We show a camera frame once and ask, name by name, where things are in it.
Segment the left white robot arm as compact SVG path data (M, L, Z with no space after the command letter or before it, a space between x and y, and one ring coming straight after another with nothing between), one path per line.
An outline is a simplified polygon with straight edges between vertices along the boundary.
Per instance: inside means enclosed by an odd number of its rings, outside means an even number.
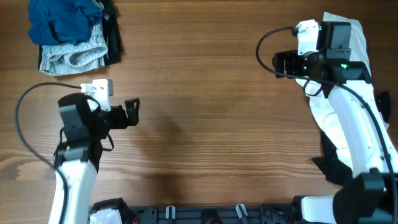
M58 101L66 140L53 156L56 190L49 223L87 223L89 206L102 153L102 140L112 129L126 129L139 122L139 99L124 106L101 108L98 100L84 93Z

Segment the white shirt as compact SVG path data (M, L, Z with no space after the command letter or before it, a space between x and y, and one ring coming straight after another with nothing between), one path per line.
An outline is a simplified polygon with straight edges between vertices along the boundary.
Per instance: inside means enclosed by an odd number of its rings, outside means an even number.
M349 22L351 24L349 41L351 55L349 60L364 62L368 71L370 71L366 39L361 23L358 20L348 19L329 12L323 13L323 22ZM296 26L296 28L299 28L299 46L302 45L300 36L304 36L304 42L308 43L308 33L314 30L314 28L304 25L315 25L315 20L302 21ZM397 151L387 134L388 124L382 120L376 107L372 84L354 80L348 81L345 86L353 89L368 103L375 114L378 125L384 126L381 128L382 135L391 157L393 171L397 172ZM306 96L309 97L309 106L315 121L336 146L337 161L349 167L354 176L367 172L374 167L378 168L380 172L387 173L387 164L381 159L383 152L377 132L368 113L362 108L362 104L351 93L339 87L337 87L337 90L331 91L332 97L329 95L328 98L325 98L323 93L310 96L310 94L315 94L320 87L319 83L309 82Z

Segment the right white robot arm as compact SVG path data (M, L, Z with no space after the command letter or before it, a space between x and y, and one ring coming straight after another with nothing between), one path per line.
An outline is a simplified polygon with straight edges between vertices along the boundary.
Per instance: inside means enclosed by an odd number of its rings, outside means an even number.
M341 185L304 196L309 223L396 223L397 151L377 108L366 42L355 21L307 20L291 28L296 50L276 53L272 72L299 82L323 135L318 165Z

